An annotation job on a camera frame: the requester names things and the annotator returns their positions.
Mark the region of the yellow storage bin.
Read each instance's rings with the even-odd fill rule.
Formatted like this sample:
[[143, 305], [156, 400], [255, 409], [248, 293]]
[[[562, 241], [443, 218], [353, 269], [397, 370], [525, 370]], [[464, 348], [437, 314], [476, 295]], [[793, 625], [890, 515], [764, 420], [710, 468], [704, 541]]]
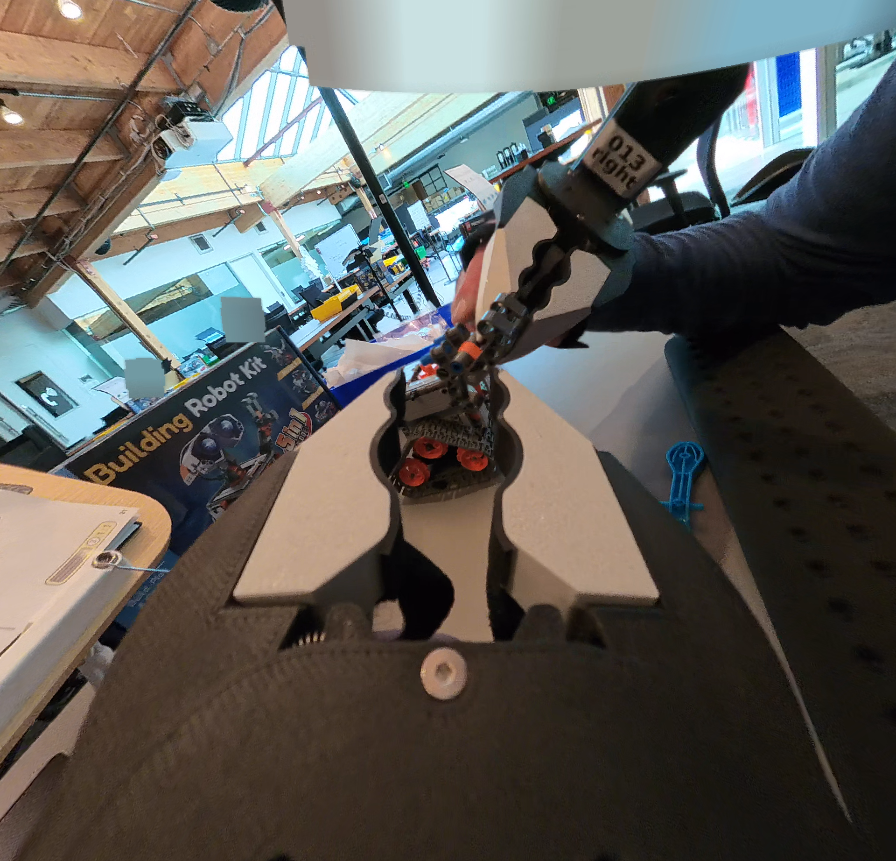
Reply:
[[357, 285], [353, 285], [342, 290], [337, 295], [327, 295], [321, 300], [318, 306], [310, 309], [311, 316], [318, 322], [323, 323], [353, 306], [361, 298], [360, 290]]

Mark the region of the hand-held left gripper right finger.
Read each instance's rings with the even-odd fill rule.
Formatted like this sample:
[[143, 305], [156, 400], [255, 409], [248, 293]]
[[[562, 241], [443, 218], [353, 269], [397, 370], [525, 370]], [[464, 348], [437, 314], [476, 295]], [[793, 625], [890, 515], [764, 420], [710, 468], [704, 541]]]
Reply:
[[605, 467], [613, 458], [505, 370], [492, 372], [492, 425], [494, 638], [512, 638], [535, 607], [564, 623], [591, 607], [655, 607], [658, 587]]

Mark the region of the dark blue robot kit box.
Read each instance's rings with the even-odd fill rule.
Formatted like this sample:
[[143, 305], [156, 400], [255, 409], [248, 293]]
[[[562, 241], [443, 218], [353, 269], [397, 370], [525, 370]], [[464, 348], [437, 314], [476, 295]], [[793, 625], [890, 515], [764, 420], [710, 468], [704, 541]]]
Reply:
[[185, 553], [277, 459], [342, 405], [280, 330], [230, 353], [52, 470], [144, 494], [171, 520]]

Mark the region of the grey tracked toy robot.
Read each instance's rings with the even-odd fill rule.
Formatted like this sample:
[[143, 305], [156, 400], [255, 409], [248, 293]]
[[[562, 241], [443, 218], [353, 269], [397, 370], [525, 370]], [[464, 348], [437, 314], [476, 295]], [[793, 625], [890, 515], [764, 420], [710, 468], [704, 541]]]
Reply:
[[455, 397], [453, 384], [438, 376], [434, 364], [409, 364], [402, 373], [400, 461], [391, 474], [402, 501], [450, 501], [499, 484], [489, 375], [474, 374], [466, 395]]

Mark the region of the white ceiling projector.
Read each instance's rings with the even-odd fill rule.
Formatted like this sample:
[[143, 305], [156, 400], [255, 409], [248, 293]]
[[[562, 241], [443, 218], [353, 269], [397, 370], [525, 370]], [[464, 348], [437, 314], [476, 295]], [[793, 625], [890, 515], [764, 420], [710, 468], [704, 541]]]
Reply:
[[151, 153], [168, 171], [214, 163], [233, 139], [227, 124], [186, 99], [172, 100], [156, 126]]

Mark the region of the black office chair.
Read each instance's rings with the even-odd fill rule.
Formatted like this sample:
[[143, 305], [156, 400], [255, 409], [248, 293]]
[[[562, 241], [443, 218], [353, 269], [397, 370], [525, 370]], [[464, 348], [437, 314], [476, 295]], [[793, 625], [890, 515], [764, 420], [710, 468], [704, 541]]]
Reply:
[[[724, 219], [730, 215], [730, 207], [727, 195], [723, 190], [716, 164], [716, 146], [721, 131], [724, 114], [718, 116], [697, 139], [695, 160], [704, 188], [707, 190], [708, 203], [711, 204], [712, 219]], [[671, 215], [678, 225], [687, 228], [691, 225], [689, 214], [691, 207], [685, 205], [682, 194], [678, 191], [676, 180], [684, 175], [684, 170], [669, 171], [668, 168], [660, 171], [648, 183], [648, 188], [659, 187], [668, 203]]]
[[776, 156], [733, 195], [729, 206], [734, 208], [766, 201], [778, 188], [796, 176], [814, 151], [815, 147], [794, 148]]

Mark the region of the blue plastic brick tool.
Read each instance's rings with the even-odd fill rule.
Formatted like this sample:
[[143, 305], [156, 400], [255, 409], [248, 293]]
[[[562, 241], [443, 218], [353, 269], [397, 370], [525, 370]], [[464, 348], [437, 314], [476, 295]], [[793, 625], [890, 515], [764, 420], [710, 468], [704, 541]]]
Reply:
[[668, 499], [661, 503], [688, 531], [692, 530], [692, 514], [704, 510], [704, 504], [693, 499], [693, 484], [704, 461], [704, 450], [694, 441], [679, 441], [666, 452], [671, 481]]

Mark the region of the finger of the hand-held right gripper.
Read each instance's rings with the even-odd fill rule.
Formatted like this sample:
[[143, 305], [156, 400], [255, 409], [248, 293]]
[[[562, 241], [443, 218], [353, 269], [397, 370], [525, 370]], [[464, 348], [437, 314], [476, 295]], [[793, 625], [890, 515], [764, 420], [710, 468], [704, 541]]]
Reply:
[[524, 309], [511, 347], [502, 362], [560, 343], [588, 316], [592, 303], [610, 276], [610, 267], [595, 253], [574, 250], [557, 260], [549, 272], [521, 277], [514, 299]]
[[557, 226], [537, 198], [499, 198], [496, 220], [475, 260], [475, 329], [493, 329], [487, 315], [510, 329], [560, 329], [552, 300], [561, 282]]

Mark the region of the grey orange brick assembly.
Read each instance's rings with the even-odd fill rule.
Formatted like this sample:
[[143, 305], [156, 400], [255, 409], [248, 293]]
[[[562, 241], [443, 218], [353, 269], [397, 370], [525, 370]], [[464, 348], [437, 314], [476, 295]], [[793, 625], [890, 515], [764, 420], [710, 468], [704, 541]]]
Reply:
[[515, 294], [501, 294], [475, 329], [457, 325], [445, 333], [429, 353], [429, 360], [435, 365], [449, 407], [457, 411], [477, 408], [477, 387], [509, 357], [530, 321], [530, 311]]

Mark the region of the black ceiling pole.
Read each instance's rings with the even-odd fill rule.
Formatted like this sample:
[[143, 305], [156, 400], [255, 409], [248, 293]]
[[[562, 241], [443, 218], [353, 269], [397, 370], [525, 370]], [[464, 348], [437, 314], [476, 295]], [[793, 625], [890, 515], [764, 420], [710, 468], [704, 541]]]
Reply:
[[[286, 14], [284, 10], [283, 0], [210, 0], [217, 7], [235, 13], [247, 13], [252, 10], [251, 4], [260, 7], [264, 2], [270, 1], [274, 4], [275, 9], [279, 12], [281, 20], [286, 22]], [[404, 260], [408, 263], [412, 274], [415, 276], [417, 283], [431, 304], [438, 308], [441, 306], [438, 294], [434, 290], [427, 273], [424, 271], [416, 250], [413, 248], [409, 236], [401, 225], [397, 214], [392, 208], [391, 203], [381, 186], [372, 163], [369, 161], [367, 154], [359, 140], [353, 125], [347, 116], [342, 103], [340, 101], [337, 90], [320, 86], [319, 92], [323, 103], [327, 107], [330, 116], [338, 128], [342, 139], [344, 140], [354, 163], [364, 179], [366, 186], [372, 191], [375, 202], [379, 208], [381, 215], [385, 218], [388, 227], [391, 229], [394, 238], [397, 240], [399, 250], [402, 252]]]

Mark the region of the person's right forearm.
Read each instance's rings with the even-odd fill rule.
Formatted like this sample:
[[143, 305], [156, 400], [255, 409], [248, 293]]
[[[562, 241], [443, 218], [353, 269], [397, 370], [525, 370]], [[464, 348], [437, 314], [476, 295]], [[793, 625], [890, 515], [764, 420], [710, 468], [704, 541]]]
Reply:
[[633, 247], [586, 330], [698, 336], [826, 326], [895, 298], [895, 65], [759, 210]]

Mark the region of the blue plastic bin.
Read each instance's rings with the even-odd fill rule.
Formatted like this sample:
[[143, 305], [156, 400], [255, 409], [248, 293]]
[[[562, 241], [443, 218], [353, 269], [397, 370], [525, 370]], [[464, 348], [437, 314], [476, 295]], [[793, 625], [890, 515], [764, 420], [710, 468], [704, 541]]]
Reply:
[[372, 374], [361, 376], [359, 379], [340, 387], [330, 387], [327, 380], [327, 371], [334, 368], [336, 363], [334, 366], [327, 368], [324, 374], [330, 393], [335, 397], [339, 405], [346, 407], [352, 400], [363, 394], [384, 375], [400, 370], [411, 363], [419, 362], [419, 360], [424, 357], [436, 343], [444, 338], [445, 333], [452, 327], [452, 324], [451, 305], [446, 304], [436, 311], [420, 314], [419, 316], [402, 323], [396, 329], [393, 329], [385, 335], [375, 336], [375, 339], [367, 342], [383, 341], [385, 339], [414, 334], [420, 335], [432, 342], [432, 344], [421, 353], [405, 357], [390, 366], [374, 371]]

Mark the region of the black wall sign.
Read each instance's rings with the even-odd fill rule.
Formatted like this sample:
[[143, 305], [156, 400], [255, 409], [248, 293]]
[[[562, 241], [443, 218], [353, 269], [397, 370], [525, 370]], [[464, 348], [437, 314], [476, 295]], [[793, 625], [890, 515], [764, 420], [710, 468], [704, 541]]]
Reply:
[[59, 419], [79, 407], [72, 396], [42, 371], [20, 377], [15, 384], [53, 419]]

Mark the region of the whiteboard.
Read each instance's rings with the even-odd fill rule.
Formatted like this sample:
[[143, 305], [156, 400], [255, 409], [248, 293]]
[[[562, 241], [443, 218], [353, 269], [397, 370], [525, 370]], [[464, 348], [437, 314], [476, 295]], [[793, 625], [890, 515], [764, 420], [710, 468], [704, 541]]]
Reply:
[[346, 261], [353, 259], [360, 246], [356, 230], [351, 224], [346, 224], [320, 239], [315, 252], [328, 274], [338, 279], [346, 274]]

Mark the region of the long wooden workbench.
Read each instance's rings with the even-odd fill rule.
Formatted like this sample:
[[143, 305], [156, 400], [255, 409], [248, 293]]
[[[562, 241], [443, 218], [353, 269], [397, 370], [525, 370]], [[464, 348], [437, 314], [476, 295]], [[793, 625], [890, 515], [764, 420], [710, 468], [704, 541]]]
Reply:
[[360, 335], [361, 341], [370, 341], [375, 336], [371, 318], [380, 310], [376, 302], [392, 302], [399, 295], [407, 295], [405, 290], [415, 283], [411, 273], [406, 273], [385, 288], [376, 287], [362, 295], [352, 294], [349, 297], [350, 303], [342, 311], [325, 321], [314, 320], [308, 323], [292, 335], [290, 340], [298, 351], [315, 361], [321, 360], [331, 347], [342, 346], [346, 338]]

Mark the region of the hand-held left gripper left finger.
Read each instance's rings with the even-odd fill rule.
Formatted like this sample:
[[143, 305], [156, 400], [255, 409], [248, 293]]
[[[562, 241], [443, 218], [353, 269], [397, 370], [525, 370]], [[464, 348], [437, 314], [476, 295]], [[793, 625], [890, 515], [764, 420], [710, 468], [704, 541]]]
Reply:
[[298, 449], [232, 592], [242, 606], [373, 608], [399, 530], [389, 481], [400, 371], [385, 374]]

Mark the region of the white crumpled paper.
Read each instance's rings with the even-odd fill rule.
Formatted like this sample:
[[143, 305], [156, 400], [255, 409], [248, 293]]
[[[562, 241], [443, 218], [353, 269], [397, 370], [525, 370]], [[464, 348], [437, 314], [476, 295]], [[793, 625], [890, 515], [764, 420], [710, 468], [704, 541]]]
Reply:
[[328, 385], [340, 387], [405, 357], [419, 354], [431, 344], [418, 334], [372, 342], [346, 339], [342, 356], [336, 366], [327, 371]]

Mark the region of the person's right hand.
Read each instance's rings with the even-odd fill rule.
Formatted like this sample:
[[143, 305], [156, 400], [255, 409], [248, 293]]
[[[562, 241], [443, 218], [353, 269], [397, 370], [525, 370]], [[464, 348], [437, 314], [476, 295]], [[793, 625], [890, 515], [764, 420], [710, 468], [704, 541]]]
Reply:
[[458, 276], [452, 302], [451, 317], [454, 326], [463, 326], [469, 332], [476, 329], [476, 301], [481, 279], [486, 246], [476, 248], [465, 270]]

